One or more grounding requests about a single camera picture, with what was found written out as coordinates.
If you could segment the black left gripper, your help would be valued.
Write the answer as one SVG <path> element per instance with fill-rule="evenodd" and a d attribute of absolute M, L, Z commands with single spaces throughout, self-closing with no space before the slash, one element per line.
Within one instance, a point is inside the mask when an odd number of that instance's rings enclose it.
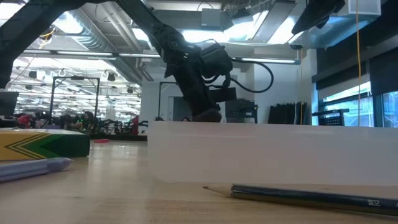
<path fill-rule="evenodd" d="M 224 47 L 215 43 L 201 49 L 170 26 L 160 27 L 160 46 L 162 59 L 167 64 L 165 75 L 174 77 L 190 107 L 193 121 L 219 123 L 222 119 L 220 107 L 205 80 L 224 76 L 220 88 L 229 87 L 233 63 Z"/>

